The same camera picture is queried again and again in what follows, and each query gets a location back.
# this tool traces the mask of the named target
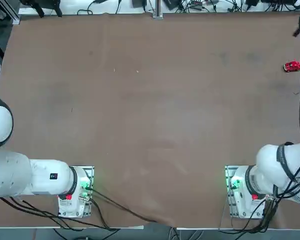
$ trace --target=floor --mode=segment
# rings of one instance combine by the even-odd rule
[[[18,0],[11,0],[16,8],[18,7]],[[0,46],[3,50],[6,49],[9,36],[11,33],[11,22],[8,20],[0,21]],[[144,226],[144,230],[140,229],[122,229],[120,232],[109,237],[109,240],[167,240],[170,228],[161,224],[151,223]],[[92,239],[103,239],[109,233],[101,229],[85,229],[81,232],[74,232],[70,230],[58,230],[58,232],[65,237],[65,239],[72,240],[77,237],[90,236]],[[180,239],[188,240],[195,231],[182,230],[180,232]],[[196,239],[213,239],[213,240],[234,240],[236,235],[227,235],[217,230],[205,230],[200,238],[201,231],[198,231],[192,236],[192,240]],[[0,229],[0,240],[13,239],[15,236],[22,236],[24,240],[59,240],[62,239],[52,229],[40,228],[19,228],[19,229]],[[246,234],[242,240],[276,240],[276,239],[298,239],[300,240],[300,230],[268,230],[266,233]]]

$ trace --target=red toy car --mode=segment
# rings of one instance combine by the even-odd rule
[[[291,62],[287,62],[283,65],[284,71],[288,72],[296,72],[300,70],[300,62],[294,60]]]

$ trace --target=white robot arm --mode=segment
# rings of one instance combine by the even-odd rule
[[[13,116],[0,99],[0,147],[13,131]],[[0,149],[0,197],[58,195],[62,217],[82,218],[91,214],[89,201],[93,167],[68,166],[54,159],[28,159],[23,154]]]
[[[256,206],[266,197],[278,197],[290,182],[289,200],[300,203],[300,143],[265,145],[256,155],[256,165],[240,166],[231,178],[230,187],[239,218],[250,218]]]

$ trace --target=tabletop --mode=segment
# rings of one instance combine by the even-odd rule
[[[5,149],[93,165],[94,186],[169,226],[231,228],[225,165],[252,165],[266,144],[300,141],[297,14],[95,15],[14,26],[0,98]],[[56,196],[25,197],[56,213]],[[144,221],[97,199],[110,226]],[[272,228],[300,229],[283,201]],[[83,221],[100,224],[97,211]],[[245,224],[235,220],[234,227]],[[0,201],[0,227],[55,226]]]

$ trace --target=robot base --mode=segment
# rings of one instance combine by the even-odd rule
[[[66,199],[58,197],[58,215],[65,218],[83,218],[91,216],[92,191],[85,187],[92,188],[94,184],[94,166],[72,166],[77,174],[77,183],[72,195]]]
[[[262,199],[255,199],[247,189],[245,175],[248,166],[225,166],[225,179],[230,215],[235,218],[249,219],[261,203]],[[252,219],[262,219],[265,203],[254,212]]]

